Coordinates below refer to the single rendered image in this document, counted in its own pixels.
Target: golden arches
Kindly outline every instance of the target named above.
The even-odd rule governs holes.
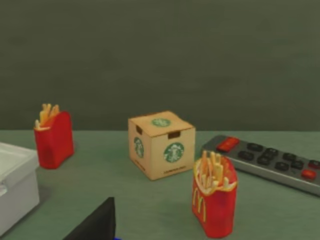
[[[204,198],[202,196],[200,196],[199,189],[197,187],[195,187],[194,191],[193,191],[192,205],[196,206],[196,202],[197,202],[197,211],[198,211],[199,214],[201,213],[201,206],[203,205],[202,219],[203,219],[203,222],[205,223],[206,219],[207,219],[206,202],[205,202]]]

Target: french fries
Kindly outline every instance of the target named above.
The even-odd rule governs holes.
[[[38,131],[44,131],[50,129],[49,126],[44,126],[49,120],[53,119],[59,114],[59,105],[51,106],[50,103],[42,104],[42,111],[39,114],[40,120],[35,120],[34,128]]]
[[[228,173],[230,172],[228,161],[215,152],[210,152],[208,157],[207,151],[203,151],[196,171],[198,183],[206,191],[229,191],[237,184],[236,182],[230,184],[230,179],[228,178]]]

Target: green circular logo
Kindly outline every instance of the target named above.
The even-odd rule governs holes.
[[[175,163],[182,158],[184,152],[185,147],[181,143],[172,143],[164,150],[164,159],[169,163]]]
[[[135,137],[133,142],[134,142],[135,153],[139,156],[139,158],[143,158],[145,149],[141,139],[138,137]]]
[[[151,123],[156,127],[164,128],[168,127],[171,124],[171,121],[166,118],[155,118],[151,121]]]

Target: table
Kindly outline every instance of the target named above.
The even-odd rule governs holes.
[[[217,134],[320,159],[319,132],[197,132],[196,149]],[[2,240],[61,240],[115,197],[123,240],[205,240],[191,212],[192,171],[150,181],[128,158],[125,131],[75,131],[76,154],[37,170],[40,206]],[[0,131],[0,142],[35,148],[32,131]],[[233,234],[227,240],[318,240],[320,198],[238,172]]]

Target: box handle hole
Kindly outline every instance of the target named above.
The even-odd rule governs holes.
[[[180,131],[170,132],[168,134],[168,139],[176,139],[176,138],[179,138],[180,135],[181,135]]]
[[[136,132],[140,135],[142,135],[142,129],[139,126],[135,126]]]

